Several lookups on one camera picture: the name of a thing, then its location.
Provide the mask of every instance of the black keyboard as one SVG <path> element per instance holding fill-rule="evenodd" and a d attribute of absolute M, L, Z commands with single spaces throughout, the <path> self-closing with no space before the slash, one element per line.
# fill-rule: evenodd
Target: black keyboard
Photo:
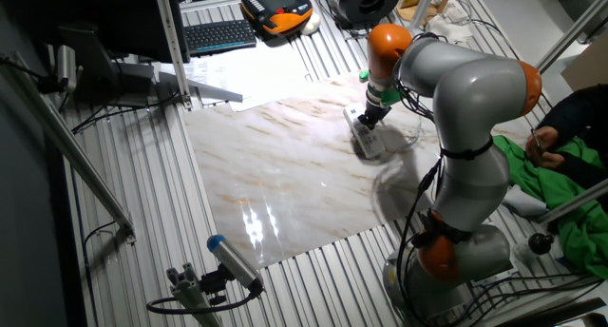
<path fill-rule="evenodd" d="M 256 36 L 246 20 L 186 27 L 190 55 L 208 55 L 236 48 L 254 47 Z"/>

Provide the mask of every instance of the gray wall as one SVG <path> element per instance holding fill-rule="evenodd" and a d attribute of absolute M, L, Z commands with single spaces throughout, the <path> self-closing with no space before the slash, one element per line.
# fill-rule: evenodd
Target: gray wall
<path fill-rule="evenodd" d="M 33 70 L 44 72 L 9 19 L 0 7 L 0 53 L 18 50 Z M 48 152 L 56 154 L 56 149 L 48 147 L 42 128 L 2 77 L 0 147 L 0 326 L 68 325 L 59 245 L 70 250 L 59 242 L 65 235 L 58 236 L 57 217 L 60 221 L 69 213 L 51 209 L 49 176 L 53 185 L 63 187 L 65 179 L 49 175 L 58 170 L 48 168 Z M 70 315 L 78 316 L 71 312 L 80 309 L 74 305 Z"/>

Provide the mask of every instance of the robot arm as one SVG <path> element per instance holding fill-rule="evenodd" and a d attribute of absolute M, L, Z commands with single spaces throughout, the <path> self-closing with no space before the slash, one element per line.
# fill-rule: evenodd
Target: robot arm
<path fill-rule="evenodd" d="M 490 132 L 494 125 L 528 113 L 542 87 L 540 74 L 524 62 L 435 38 L 411 40 L 406 29 L 394 25 L 371 32 L 367 111 L 359 118 L 369 128 L 384 118 L 391 105 L 386 98 L 395 90 L 390 84 L 399 81 L 432 97 L 446 158 L 439 194 L 420 234 L 424 237 L 413 241 L 418 252 L 405 266 L 395 266 L 401 257 L 393 254 L 385 268 L 385 286 L 397 304 L 401 290 L 394 289 L 395 276 L 410 283 L 410 298 L 431 303 L 431 295 L 494 275 L 508 263 L 506 237 L 483 224 L 503 200 L 509 181 L 507 159 L 493 145 Z M 395 268 L 407 270 L 395 274 Z"/>
<path fill-rule="evenodd" d="M 444 223 L 473 232 L 498 207 L 508 186 L 508 163 L 490 147 L 494 125 L 528 113 L 541 95 L 541 76 L 528 64 L 452 46 L 434 38 L 412 43 L 400 62 L 401 81 L 433 98 L 446 171 L 433 210 Z"/>

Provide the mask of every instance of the metal frame bar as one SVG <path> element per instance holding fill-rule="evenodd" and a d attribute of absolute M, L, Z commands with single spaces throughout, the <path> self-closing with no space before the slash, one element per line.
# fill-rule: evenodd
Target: metal frame bar
<path fill-rule="evenodd" d="M 175 31 L 175 22 L 173 22 L 171 6 L 169 5 L 169 0 L 156 1 L 159 4 L 161 19 L 164 22 L 164 34 L 167 37 L 167 44 L 169 46 L 169 51 L 171 52 L 171 60 L 173 60 L 173 68 L 175 69 L 175 75 L 178 78 L 178 84 L 180 85 L 181 99 L 184 107 L 186 109 L 190 109 L 192 108 L 192 102 L 190 101 L 190 88 L 188 87 L 186 72 L 183 68 L 180 43 L 178 41 L 178 34 Z"/>
<path fill-rule="evenodd" d="M 590 202 L 591 200 L 597 199 L 598 197 L 606 193 L 608 193 L 608 179 L 592 186 L 591 188 L 587 189 L 584 193 L 578 195 L 571 201 L 563 203 L 558 207 L 550 210 L 549 212 L 543 214 L 539 218 L 538 223 L 540 223 L 541 225 L 547 225 L 549 222 L 563 217 L 564 215 L 572 212 L 573 210 L 581 207 L 582 205 Z"/>
<path fill-rule="evenodd" d="M 608 0 L 596 0 L 591 4 L 582 16 L 577 20 L 574 25 L 563 34 L 560 40 L 551 48 L 549 51 L 542 56 L 541 60 L 536 64 L 536 69 L 541 74 L 545 73 L 551 65 L 570 47 L 587 26 L 587 24 L 594 19 L 600 12 L 608 7 Z"/>
<path fill-rule="evenodd" d="M 67 128 L 61 114 L 49 98 L 43 97 L 32 82 L 29 75 L 13 67 L 0 67 L 0 74 L 7 79 L 17 95 L 23 100 L 29 111 L 34 115 L 45 133 L 57 145 L 67 160 L 74 166 L 78 174 L 102 203 L 107 212 L 128 236 L 127 241 L 134 242 L 133 222 L 127 216 L 116 200 L 114 194 L 105 183 L 104 178 L 97 172 L 85 151 L 80 147 L 76 138 Z"/>
<path fill-rule="evenodd" d="M 413 18 L 411 18 L 411 23 L 409 23 L 409 27 L 413 29 L 420 29 L 422 25 L 422 21 L 427 17 L 428 6 L 433 0 L 420 0 L 418 2 L 418 7 L 414 12 Z"/>

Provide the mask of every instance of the white marble surface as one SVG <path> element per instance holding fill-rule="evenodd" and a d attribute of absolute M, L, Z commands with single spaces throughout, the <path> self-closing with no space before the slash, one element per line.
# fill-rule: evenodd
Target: white marble surface
<path fill-rule="evenodd" d="M 270 265 L 408 212 L 438 159 L 435 127 L 394 105 L 377 127 L 387 151 L 364 160 L 342 109 L 365 103 L 365 88 L 352 73 L 245 112 L 218 106 L 185 115 L 218 232 L 252 264 Z M 523 144 L 529 127 L 520 119 L 495 132 Z"/>

